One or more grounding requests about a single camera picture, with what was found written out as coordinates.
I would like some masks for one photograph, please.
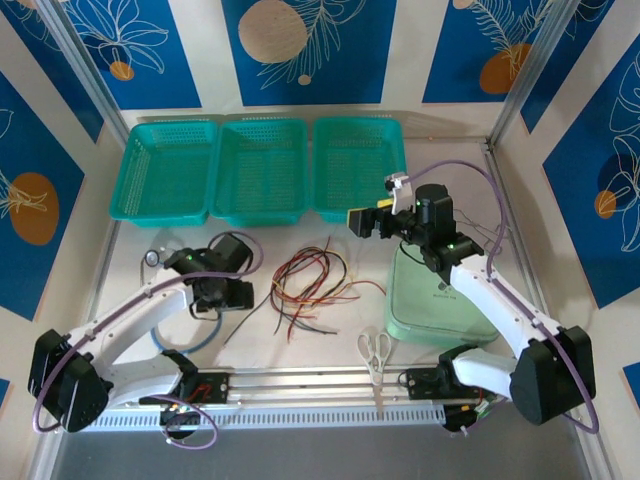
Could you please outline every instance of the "plastic basket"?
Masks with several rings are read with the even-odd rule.
[[[406,171],[402,126],[386,118],[322,118],[313,133],[311,208],[346,222],[352,208],[388,198],[384,177]]]
[[[140,227],[202,225],[216,131],[213,122],[134,127],[111,199],[111,216]]]
[[[308,209],[307,151],[302,120],[223,125],[209,212],[236,227],[296,223]]]

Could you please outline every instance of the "electrical wire bundle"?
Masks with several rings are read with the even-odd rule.
[[[330,242],[331,237],[327,239],[324,248],[316,246],[302,248],[298,250],[291,259],[280,266],[273,274],[271,289],[267,296],[238,324],[233,332],[231,332],[225,340],[225,345],[242,324],[267,301],[270,301],[271,307],[279,314],[274,335],[280,330],[283,319],[288,320],[287,341],[291,341],[294,326],[308,332],[320,333],[322,335],[336,335],[337,332],[314,327],[310,325],[308,321],[316,318],[316,315],[312,314],[312,312],[318,307],[358,300],[360,295],[347,294],[347,291],[354,285],[374,285],[383,295],[386,295],[385,289],[375,282],[369,280],[353,280],[349,264],[342,254],[329,249]],[[287,285],[291,285],[291,279],[312,265],[320,266],[318,275],[299,292],[292,293],[291,291],[287,291]],[[340,269],[340,276],[338,280],[328,284],[329,275],[335,265]]]

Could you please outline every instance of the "white table surface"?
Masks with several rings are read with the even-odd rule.
[[[405,148],[410,172],[445,159],[467,160],[486,168],[481,145],[478,143],[407,141]],[[473,170],[460,166],[443,167],[423,177],[422,181],[445,184],[454,199],[455,207],[466,216],[492,230],[498,226],[499,210],[491,188]],[[456,214],[456,220],[458,219],[462,219],[459,213]],[[123,222],[100,293],[98,313],[113,307],[139,288],[140,259],[149,248],[198,248],[206,246],[212,236],[229,228],[226,222],[213,218],[209,218],[206,225],[197,228],[142,229]],[[480,245],[485,244],[486,239],[473,228],[464,224],[459,224],[459,228]],[[275,269],[304,246],[324,246],[329,235],[332,248],[344,254],[358,280],[373,280],[383,286],[387,284],[392,255],[398,244],[397,240],[380,240],[375,234],[367,240],[359,239],[345,225],[325,223],[314,212],[308,212],[295,226],[247,231],[260,241],[265,250],[262,268],[246,278],[254,285],[256,305],[269,291]],[[503,243],[503,247],[502,253],[496,258],[498,269],[529,297],[509,239]],[[296,282],[302,285],[316,274],[312,271],[306,277],[300,274]],[[153,272],[147,269],[147,275],[152,276]],[[375,333],[384,328],[385,298],[378,289],[369,285],[358,285],[353,290],[361,295],[359,300],[323,307],[318,312],[315,324],[337,330],[337,335],[320,335],[294,329],[292,340],[287,343],[288,322],[283,321],[280,331],[274,335],[278,314],[267,302],[245,322],[229,344],[222,348],[223,341],[248,312],[226,313],[216,339],[190,358],[200,368],[360,365],[362,360],[356,351],[356,339],[363,331]],[[214,326],[213,322],[193,320],[185,311],[164,320],[159,331],[168,348],[182,349],[205,338]],[[488,350],[508,353],[506,343],[500,338]],[[438,347],[395,342],[389,364],[434,363],[441,351]],[[145,335],[118,361],[143,360],[155,356],[157,352],[150,335]]]

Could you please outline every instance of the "scissors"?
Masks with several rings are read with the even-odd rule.
[[[366,353],[362,349],[361,339],[365,339]],[[374,337],[374,341],[371,341],[371,336],[366,333],[361,333],[358,336],[358,353],[365,361],[369,375],[371,376],[371,383],[374,386],[382,385],[384,365],[391,354],[391,337],[387,332],[381,332]]]

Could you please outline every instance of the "plastic storage box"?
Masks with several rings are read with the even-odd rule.
[[[224,124],[211,215],[236,227],[296,223],[309,208],[307,142],[302,120]]]
[[[313,133],[311,207],[327,222],[388,198],[384,178],[407,170],[402,126],[387,118],[322,118]]]
[[[109,213],[140,227],[202,225],[215,155],[213,122],[133,128]]]
[[[418,247],[403,248],[422,261]],[[404,342],[453,348],[465,343],[482,345],[498,337],[495,327],[470,300],[400,248],[389,273],[385,320],[389,334]]]

